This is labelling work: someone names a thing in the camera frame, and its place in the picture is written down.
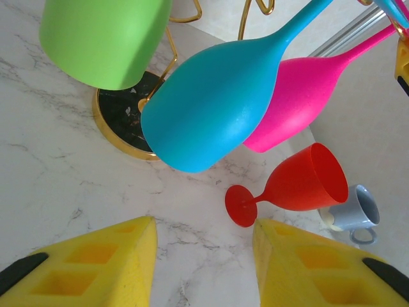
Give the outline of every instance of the white marble surface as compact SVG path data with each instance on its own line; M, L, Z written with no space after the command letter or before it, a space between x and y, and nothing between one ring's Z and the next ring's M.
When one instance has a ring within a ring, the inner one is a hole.
M224 193L233 184L260 193L278 163L313 142L310 131L266 154L240 147L198 175L128 157L98 131L93 89L42 52L42 5L0 0L0 269L41 246L148 214L159 243L151 306L257 306L252 228L230 221ZM181 59L219 42L190 26L172 29ZM151 69L170 57L163 43ZM259 211L329 236L316 211L267 203Z

